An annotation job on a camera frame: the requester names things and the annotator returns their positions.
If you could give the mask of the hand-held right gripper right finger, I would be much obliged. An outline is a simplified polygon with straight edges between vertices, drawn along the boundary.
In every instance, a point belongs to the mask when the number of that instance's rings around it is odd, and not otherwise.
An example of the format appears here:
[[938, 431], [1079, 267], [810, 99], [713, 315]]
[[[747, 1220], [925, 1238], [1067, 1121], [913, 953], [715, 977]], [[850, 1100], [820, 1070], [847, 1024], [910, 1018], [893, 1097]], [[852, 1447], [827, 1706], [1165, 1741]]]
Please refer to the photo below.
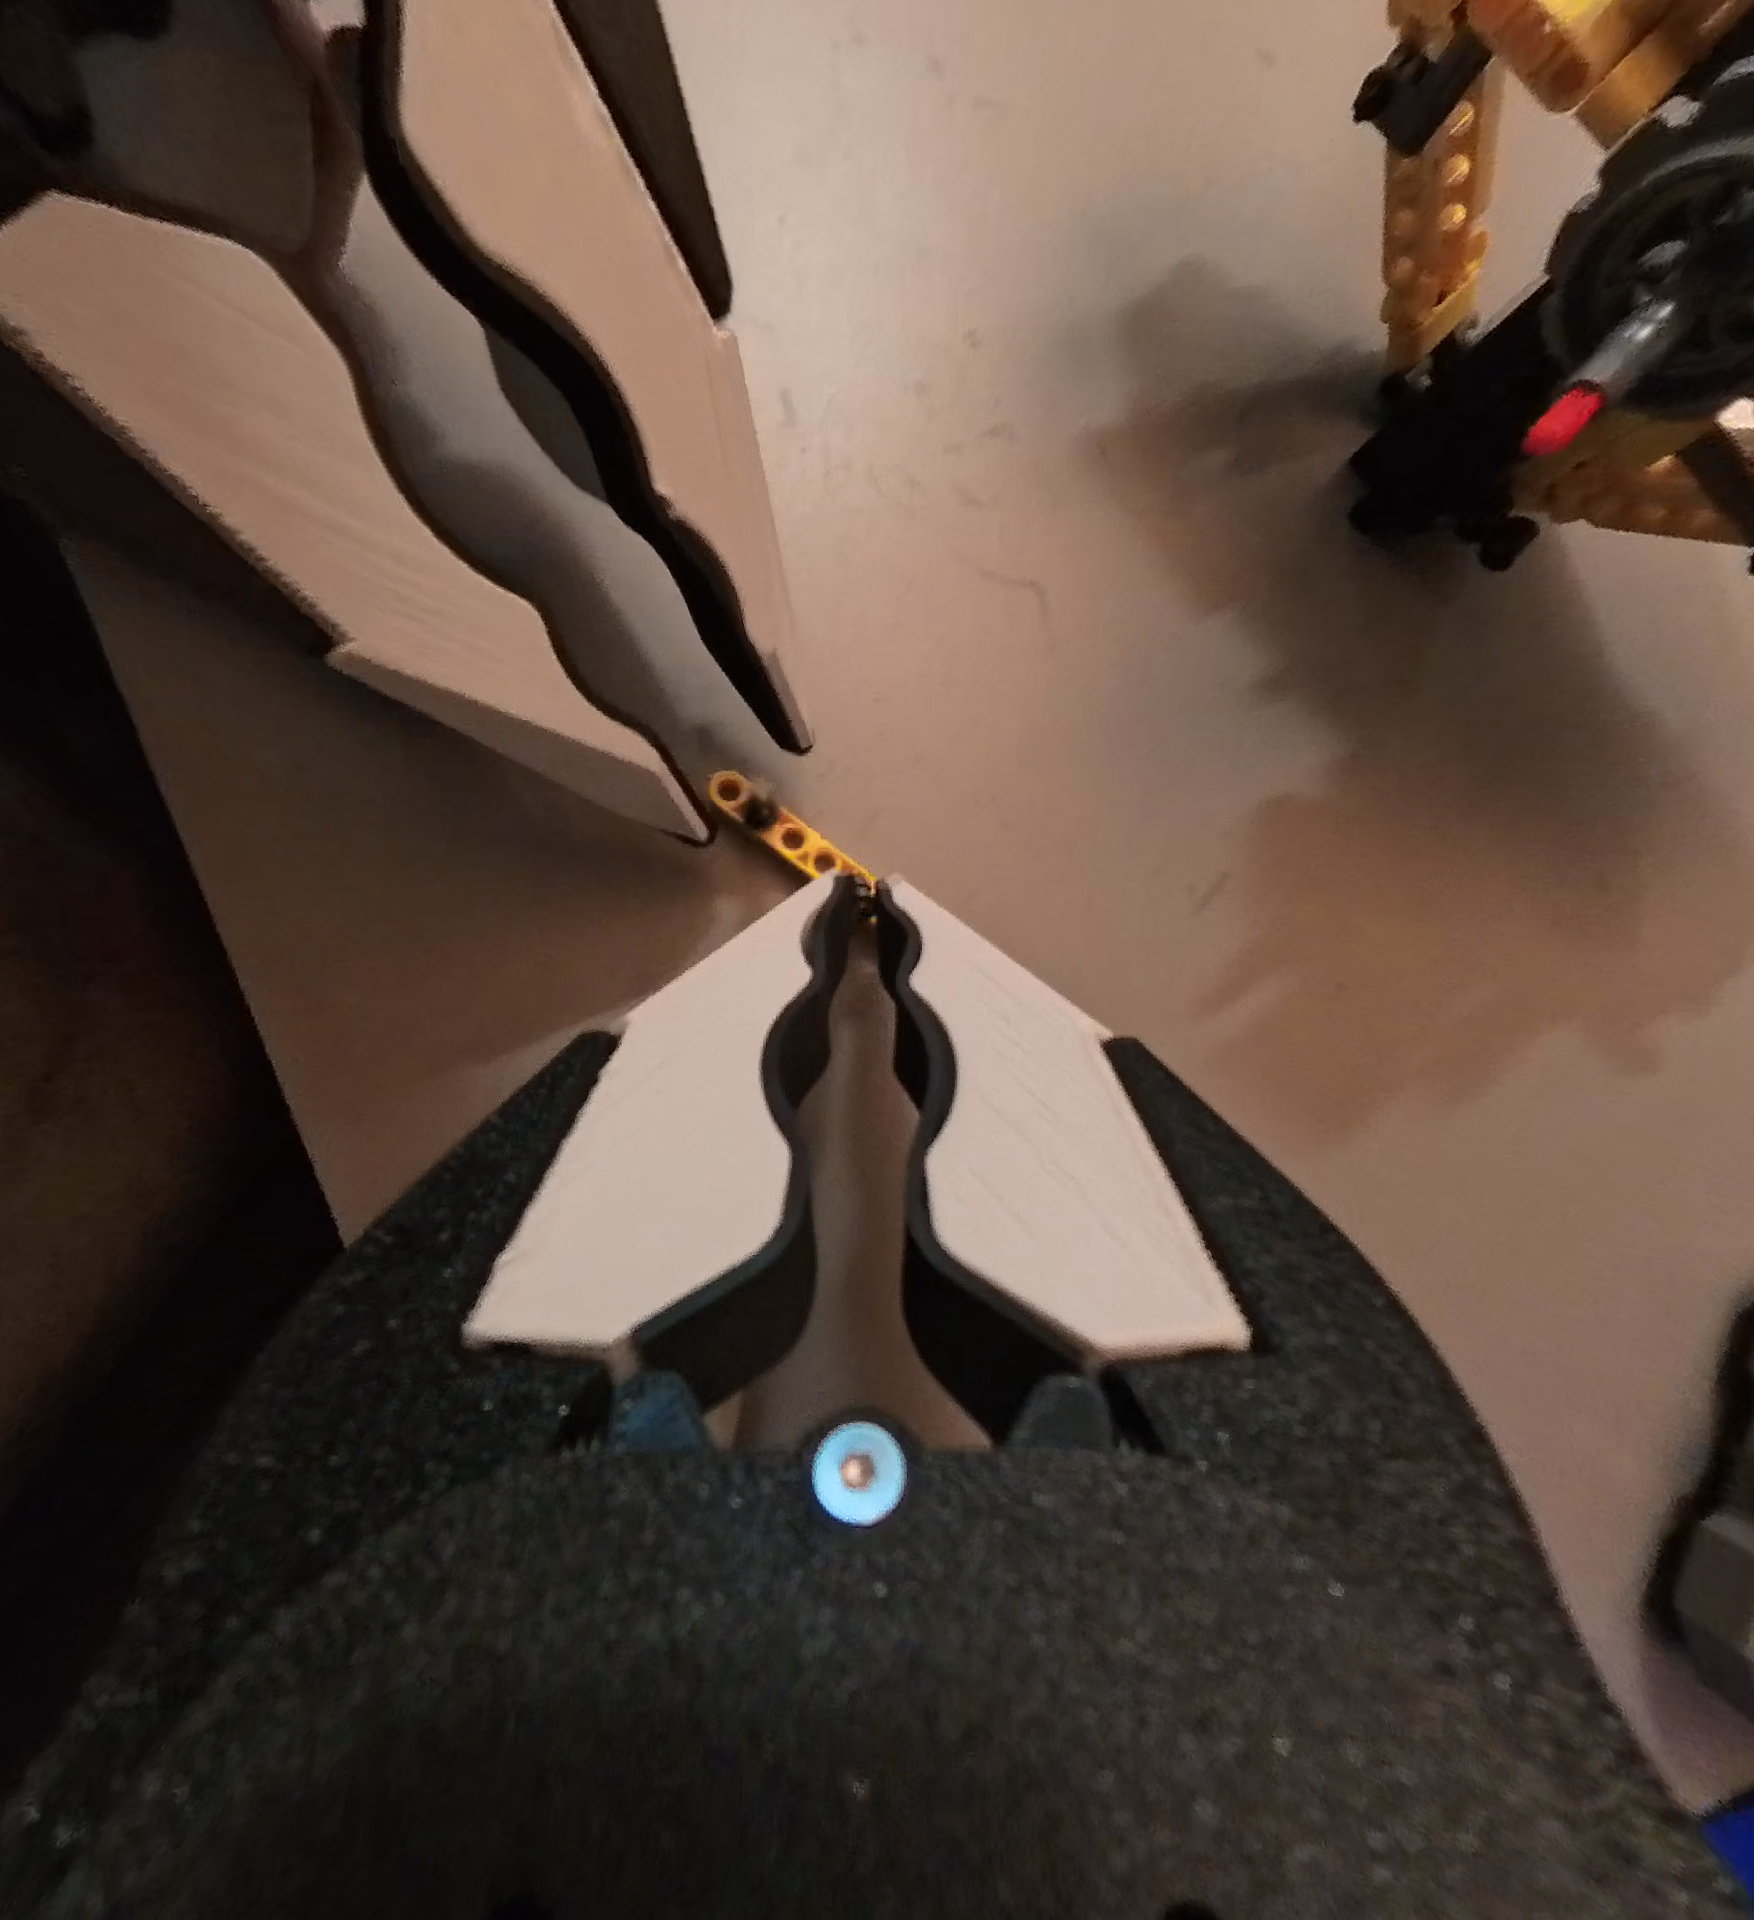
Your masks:
[[1115, 1036], [920, 887], [874, 897], [906, 1328], [949, 1396], [1241, 1353], [1251, 1328], [1125, 1089]]

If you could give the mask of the yellow and black toy vehicle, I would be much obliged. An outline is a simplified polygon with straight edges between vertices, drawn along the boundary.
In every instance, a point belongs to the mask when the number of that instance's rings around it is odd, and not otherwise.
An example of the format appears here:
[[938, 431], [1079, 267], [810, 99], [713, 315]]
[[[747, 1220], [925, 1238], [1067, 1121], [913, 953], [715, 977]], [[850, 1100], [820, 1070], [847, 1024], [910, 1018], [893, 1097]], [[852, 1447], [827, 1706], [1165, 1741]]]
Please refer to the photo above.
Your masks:
[[[1547, 525], [1725, 543], [1754, 574], [1754, 3], [1386, 5], [1379, 422], [1348, 525], [1509, 569]], [[1599, 169], [1480, 324], [1504, 82]]]

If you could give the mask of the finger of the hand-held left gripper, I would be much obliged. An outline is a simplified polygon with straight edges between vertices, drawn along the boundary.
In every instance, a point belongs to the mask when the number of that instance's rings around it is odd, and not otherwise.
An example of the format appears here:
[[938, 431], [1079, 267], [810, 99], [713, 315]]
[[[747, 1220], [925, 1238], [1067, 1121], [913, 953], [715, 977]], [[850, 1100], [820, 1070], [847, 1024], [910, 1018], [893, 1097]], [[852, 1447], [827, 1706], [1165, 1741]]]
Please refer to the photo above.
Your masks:
[[309, 618], [333, 670], [707, 846], [643, 727], [648, 641], [686, 615], [379, 204], [341, 80], [351, 32], [309, 5], [264, 19], [312, 182], [289, 247], [252, 248], [97, 152], [79, 44], [155, 38], [169, 5], [0, 5], [0, 127], [52, 179], [0, 226], [0, 339]]
[[362, 142], [399, 235], [566, 400], [704, 649], [809, 753], [729, 264], [660, 5], [367, 5]]

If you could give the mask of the yellow toy beam with holes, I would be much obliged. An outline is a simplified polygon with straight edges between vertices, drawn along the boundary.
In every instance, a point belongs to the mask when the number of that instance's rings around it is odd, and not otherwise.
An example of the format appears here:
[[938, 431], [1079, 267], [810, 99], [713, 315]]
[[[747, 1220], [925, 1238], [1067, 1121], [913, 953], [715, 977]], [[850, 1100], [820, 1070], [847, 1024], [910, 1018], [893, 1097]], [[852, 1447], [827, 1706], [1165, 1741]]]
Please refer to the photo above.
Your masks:
[[[774, 829], [753, 833], [740, 819], [740, 799], [745, 791], [760, 789], [774, 797], [780, 817]], [[878, 877], [861, 862], [850, 857], [835, 842], [802, 820], [768, 785], [737, 770], [718, 770], [706, 783], [707, 801], [721, 820], [737, 829], [745, 840], [780, 862], [784, 868], [801, 873], [805, 882], [813, 879], [849, 879], [865, 897], [878, 890]]]

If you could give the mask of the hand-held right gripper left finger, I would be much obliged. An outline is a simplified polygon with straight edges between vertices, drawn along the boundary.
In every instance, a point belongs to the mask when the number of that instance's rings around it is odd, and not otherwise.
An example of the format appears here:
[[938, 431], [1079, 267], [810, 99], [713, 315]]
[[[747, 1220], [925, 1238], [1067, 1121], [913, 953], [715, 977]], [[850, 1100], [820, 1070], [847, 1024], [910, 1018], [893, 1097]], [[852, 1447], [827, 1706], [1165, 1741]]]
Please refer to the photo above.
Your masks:
[[856, 928], [856, 883], [817, 879], [627, 1012], [467, 1348], [691, 1388], [747, 1388], [794, 1350], [817, 1293], [796, 1112]]

